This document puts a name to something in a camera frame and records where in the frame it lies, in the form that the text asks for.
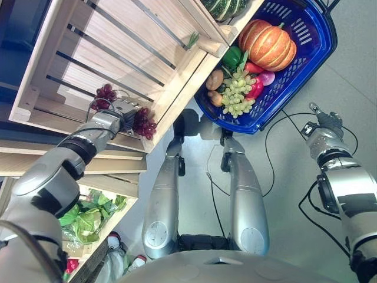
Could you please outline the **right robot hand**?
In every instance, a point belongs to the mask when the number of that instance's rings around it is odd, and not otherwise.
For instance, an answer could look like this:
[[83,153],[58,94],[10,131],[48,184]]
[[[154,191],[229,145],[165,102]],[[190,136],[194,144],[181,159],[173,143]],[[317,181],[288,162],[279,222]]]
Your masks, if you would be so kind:
[[326,114],[323,112],[319,106],[314,103],[309,103],[309,109],[314,112],[315,116],[317,117],[319,126],[321,128],[327,128],[332,131],[341,130],[343,126],[343,120],[335,112],[330,112],[329,114]]

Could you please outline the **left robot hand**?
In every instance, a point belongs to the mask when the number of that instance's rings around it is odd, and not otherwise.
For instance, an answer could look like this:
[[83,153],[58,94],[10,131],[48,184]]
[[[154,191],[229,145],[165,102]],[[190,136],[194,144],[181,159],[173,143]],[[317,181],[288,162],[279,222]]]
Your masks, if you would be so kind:
[[131,132],[135,115],[138,112],[138,103],[120,97],[113,102],[113,107],[114,111],[120,116],[120,132]]

